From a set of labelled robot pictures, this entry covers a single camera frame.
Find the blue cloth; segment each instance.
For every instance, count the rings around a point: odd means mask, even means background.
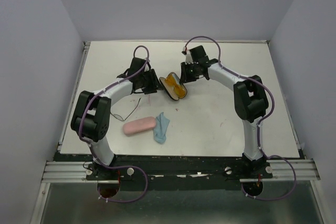
[[[170,120],[163,115],[163,112],[161,112],[160,115],[156,117],[156,126],[153,129],[153,132],[154,140],[159,144],[166,142],[166,132],[169,122]]]

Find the bolt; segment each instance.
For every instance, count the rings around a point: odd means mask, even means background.
[[[133,168],[130,167],[130,168],[127,169],[127,174],[128,175],[132,176],[133,173],[134,173],[134,169]]]
[[[86,175],[90,176],[92,174],[92,171],[91,170],[86,170],[85,173],[86,173]]]
[[[231,167],[228,167],[228,166],[225,167],[224,171],[225,171],[225,173],[226,173],[227,175],[232,174],[232,169],[231,169]]]
[[[270,167],[270,166],[267,166],[265,170],[266,170],[266,172],[269,173],[269,174],[271,174],[271,173],[273,172],[273,169],[272,169],[272,167]]]

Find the black wire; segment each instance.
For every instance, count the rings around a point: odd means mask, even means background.
[[[83,163],[83,168],[84,169],[87,169],[87,170],[90,170],[90,171],[92,171],[93,172],[93,170],[88,166],[88,167],[85,167],[84,165],[85,165],[85,163],[87,163],[87,162],[92,162],[92,161],[86,161],[86,162],[84,162]]]
[[[124,121],[126,121],[127,118],[129,118],[130,115],[137,109],[137,107],[139,106],[140,100],[141,100],[141,97],[139,98],[138,103],[137,103],[137,105],[135,106],[134,110],[132,110],[132,112],[131,112],[125,119],[122,118],[122,116],[120,116],[120,115],[118,115],[118,114],[112,114],[111,111],[110,111],[110,114],[111,114],[115,119],[117,119],[117,120],[119,120],[119,121],[121,121],[121,122],[124,122]]]

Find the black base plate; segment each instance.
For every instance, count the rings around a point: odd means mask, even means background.
[[[111,166],[138,166],[148,177],[148,190],[240,190],[241,178],[272,178],[265,171],[268,163],[258,162],[251,167],[243,157],[189,157],[189,156],[133,156],[120,155]],[[93,163],[93,173],[87,180],[117,180],[117,170],[106,169]],[[143,190],[143,174],[134,170],[132,176],[127,169],[120,169],[121,190]]]

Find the white table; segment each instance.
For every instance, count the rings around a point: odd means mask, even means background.
[[[92,42],[80,77],[75,104],[81,91],[95,91],[110,84],[130,65],[133,50],[145,45],[150,50],[150,63],[158,77],[170,72],[180,76],[182,41],[97,41]],[[203,45],[210,58],[217,58],[218,49],[210,42],[193,42],[189,48]],[[220,43],[222,63],[247,75],[261,76],[272,91],[276,101],[274,114],[264,121],[264,149],[268,155],[299,157],[296,141],[288,118],[280,86],[272,64],[267,44]],[[146,56],[139,49],[137,57]],[[142,97],[139,107],[128,121],[160,112],[170,119],[167,140],[159,144],[148,131],[127,137],[122,133],[123,122],[110,118],[107,138],[116,154],[129,155],[185,155],[185,156],[241,156],[244,150],[244,131],[241,119],[234,110],[233,93],[216,81],[205,78],[186,84],[188,95],[172,101],[163,91],[155,94],[133,94],[121,99],[111,109],[113,113],[127,116]],[[75,106],[72,107],[70,119]],[[66,125],[61,153],[89,154],[70,123]]]

